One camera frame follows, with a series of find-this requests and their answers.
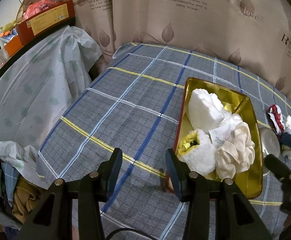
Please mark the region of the cream silk cloth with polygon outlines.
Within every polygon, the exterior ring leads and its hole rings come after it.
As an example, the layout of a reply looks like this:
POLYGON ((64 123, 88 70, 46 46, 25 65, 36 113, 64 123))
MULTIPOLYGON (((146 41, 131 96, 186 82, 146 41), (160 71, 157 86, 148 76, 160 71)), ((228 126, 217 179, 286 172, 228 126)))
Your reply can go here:
POLYGON ((237 173, 247 171, 254 163, 255 143, 252 141, 249 126, 239 123, 234 130, 231 142, 225 141, 216 150, 216 174, 221 180, 233 179, 237 173))

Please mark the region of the round silver metal tin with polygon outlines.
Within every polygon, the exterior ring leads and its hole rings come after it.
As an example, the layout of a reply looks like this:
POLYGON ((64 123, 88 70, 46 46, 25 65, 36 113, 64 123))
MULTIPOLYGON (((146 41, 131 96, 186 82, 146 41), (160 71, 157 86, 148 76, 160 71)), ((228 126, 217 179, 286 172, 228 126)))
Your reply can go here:
POLYGON ((269 154, 272 154, 276 158, 279 158, 280 144, 279 144, 276 134, 270 128, 261 127, 259 129, 259 134, 260 134, 260 141, 261 141, 261 150, 263 154, 263 176, 266 176, 270 173, 270 171, 265 166, 264 159, 269 154))

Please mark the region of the white garment with red trim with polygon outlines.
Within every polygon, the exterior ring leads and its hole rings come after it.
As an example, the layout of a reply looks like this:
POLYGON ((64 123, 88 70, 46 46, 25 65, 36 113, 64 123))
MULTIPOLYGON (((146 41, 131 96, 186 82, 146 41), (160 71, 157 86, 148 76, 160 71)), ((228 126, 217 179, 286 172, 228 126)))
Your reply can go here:
POLYGON ((284 117, 278 105, 271 105, 266 114, 270 121, 270 126, 276 135, 281 135, 285 132, 291 134, 291 116, 284 117))

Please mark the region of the red and gold tin box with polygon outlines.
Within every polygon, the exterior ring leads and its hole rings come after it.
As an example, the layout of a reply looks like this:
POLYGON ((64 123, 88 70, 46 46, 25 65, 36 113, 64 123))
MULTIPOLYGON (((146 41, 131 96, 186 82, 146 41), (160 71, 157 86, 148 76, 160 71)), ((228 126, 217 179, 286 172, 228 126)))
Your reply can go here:
POLYGON ((188 102, 192 91, 202 88, 209 93, 214 93, 223 104, 225 110, 237 113, 249 126, 251 139, 255 143, 255 159, 248 171, 241 172, 234 176, 234 181, 245 194, 247 199, 254 199, 260 196, 263 189, 263 154, 259 135, 257 118, 254 113, 252 102, 248 96, 233 89, 212 83, 209 81, 189 77, 184 86, 181 112, 177 134, 175 137, 174 151, 177 151, 179 141, 193 130, 192 125, 186 115, 188 102))

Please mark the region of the mustard yellow garment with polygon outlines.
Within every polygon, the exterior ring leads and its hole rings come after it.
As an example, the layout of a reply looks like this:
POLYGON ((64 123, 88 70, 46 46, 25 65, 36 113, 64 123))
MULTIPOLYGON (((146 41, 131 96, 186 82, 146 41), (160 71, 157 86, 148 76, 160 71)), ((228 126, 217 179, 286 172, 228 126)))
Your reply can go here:
POLYGON ((24 224, 45 191, 45 189, 30 183, 24 177, 19 177, 13 194, 12 214, 14 217, 24 224))

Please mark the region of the white floral printed cloth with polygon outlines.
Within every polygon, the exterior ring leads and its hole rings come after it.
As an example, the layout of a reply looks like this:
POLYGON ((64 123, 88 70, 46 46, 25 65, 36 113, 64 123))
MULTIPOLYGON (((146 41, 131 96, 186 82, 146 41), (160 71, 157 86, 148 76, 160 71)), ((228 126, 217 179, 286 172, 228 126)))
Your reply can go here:
POLYGON ((231 142, 234 138, 234 130, 242 122, 239 114, 226 115, 217 128, 209 131, 211 142, 215 148, 219 148, 225 141, 231 142))

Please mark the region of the white and yellow fluffy sock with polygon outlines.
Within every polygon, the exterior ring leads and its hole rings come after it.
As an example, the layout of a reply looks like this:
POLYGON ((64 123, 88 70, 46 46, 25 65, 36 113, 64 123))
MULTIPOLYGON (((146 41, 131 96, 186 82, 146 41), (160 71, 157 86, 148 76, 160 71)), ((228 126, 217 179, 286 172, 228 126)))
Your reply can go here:
POLYGON ((176 155, 191 171, 205 176, 215 170, 215 152, 209 136, 202 129, 196 129, 179 141, 176 155))

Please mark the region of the white folded towel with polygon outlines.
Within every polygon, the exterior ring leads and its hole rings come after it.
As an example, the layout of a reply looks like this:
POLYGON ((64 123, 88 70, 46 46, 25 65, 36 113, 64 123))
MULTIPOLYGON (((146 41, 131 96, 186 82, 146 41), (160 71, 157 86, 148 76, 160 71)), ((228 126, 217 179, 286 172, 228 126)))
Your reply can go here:
POLYGON ((187 116, 194 129, 199 128, 207 133, 224 120, 225 110, 216 94, 197 88, 192 91, 187 116))

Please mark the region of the beige leaf print curtain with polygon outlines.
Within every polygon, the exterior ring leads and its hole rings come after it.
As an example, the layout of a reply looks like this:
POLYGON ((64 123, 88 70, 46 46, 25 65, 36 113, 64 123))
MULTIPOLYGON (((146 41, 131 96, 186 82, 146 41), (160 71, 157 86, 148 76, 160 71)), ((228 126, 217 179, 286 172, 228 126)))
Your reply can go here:
POLYGON ((195 50, 257 74, 291 101, 287 0, 72 1, 77 26, 108 55, 129 42, 195 50))

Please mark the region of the grey plaid bed sheet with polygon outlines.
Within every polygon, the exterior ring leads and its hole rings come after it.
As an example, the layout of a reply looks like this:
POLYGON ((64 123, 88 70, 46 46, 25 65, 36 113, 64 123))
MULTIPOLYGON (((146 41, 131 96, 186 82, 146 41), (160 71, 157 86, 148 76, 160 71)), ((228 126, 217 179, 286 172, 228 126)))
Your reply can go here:
POLYGON ((246 94, 257 122, 291 101, 257 75, 232 63, 163 45, 122 45, 101 76, 62 114, 39 150, 38 172, 49 182, 81 179, 123 152, 118 187, 101 205, 104 231, 120 227, 157 239, 182 239, 187 204, 165 189, 164 153, 174 146, 184 85, 196 77, 246 94))

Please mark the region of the orange box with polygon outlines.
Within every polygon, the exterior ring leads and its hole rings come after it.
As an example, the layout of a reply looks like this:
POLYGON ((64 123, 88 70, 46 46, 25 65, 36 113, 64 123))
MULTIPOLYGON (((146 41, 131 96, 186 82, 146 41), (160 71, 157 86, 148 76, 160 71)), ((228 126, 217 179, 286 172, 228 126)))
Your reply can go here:
POLYGON ((17 53, 25 44, 20 39, 19 35, 14 36, 7 44, 4 45, 4 49, 8 56, 11 57, 17 53))

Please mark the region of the red cardboard box yellow label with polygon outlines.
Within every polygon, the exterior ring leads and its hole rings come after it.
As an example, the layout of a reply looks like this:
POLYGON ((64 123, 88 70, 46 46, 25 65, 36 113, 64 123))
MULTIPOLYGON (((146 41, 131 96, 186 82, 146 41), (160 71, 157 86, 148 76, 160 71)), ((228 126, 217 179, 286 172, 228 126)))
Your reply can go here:
POLYGON ((18 37, 25 46, 42 33, 73 18, 75 18, 73 0, 56 4, 22 21, 17 26, 18 37))

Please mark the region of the red plastic bag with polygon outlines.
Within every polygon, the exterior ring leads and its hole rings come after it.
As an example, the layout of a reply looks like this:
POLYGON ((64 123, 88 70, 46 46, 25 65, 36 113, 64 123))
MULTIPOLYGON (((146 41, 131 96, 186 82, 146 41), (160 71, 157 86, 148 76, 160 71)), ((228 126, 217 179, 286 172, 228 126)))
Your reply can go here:
POLYGON ((26 9, 23 18, 26 20, 30 17, 32 17, 33 15, 36 15, 42 11, 44 11, 45 9, 54 6, 56 3, 51 1, 51 0, 39 0, 33 4, 30 4, 28 6, 28 8, 26 9))

